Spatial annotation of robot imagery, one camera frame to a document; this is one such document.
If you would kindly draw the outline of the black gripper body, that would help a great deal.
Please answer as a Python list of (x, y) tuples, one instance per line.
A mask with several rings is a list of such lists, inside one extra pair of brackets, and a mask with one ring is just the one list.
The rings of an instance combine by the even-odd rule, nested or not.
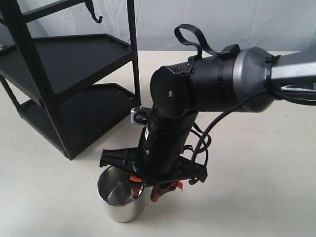
[(125, 173), (131, 173), (142, 179), (143, 186), (195, 179), (204, 182), (207, 178), (207, 168), (199, 163), (192, 163), (189, 159), (178, 156), (172, 170), (165, 175), (155, 175), (153, 171), (144, 169), (137, 161), (137, 148), (117, 150), (103, 150), (100, 167), (114, 166)]

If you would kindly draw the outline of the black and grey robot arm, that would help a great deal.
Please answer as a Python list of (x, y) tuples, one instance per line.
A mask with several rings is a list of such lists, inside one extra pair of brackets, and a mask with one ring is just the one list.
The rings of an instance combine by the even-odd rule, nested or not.
[(259, 47), (227, 46), (215, 55), (196, 55), (162, 66), (150, 81), (152, 108), (135, 107), (131, 121), (143, 126), (138, 146), (103, 150), (100, 166), (122, 170), (135, 194), (152, 187), (151, 200), (204, 182), (207, 165), (196, 162), (212, 142), (211, 129), (232, 112), (260, 113), (273, 101), (313, 106), (314, 91), (284, 90), (315, 82), (316, 53), (272, 55)]

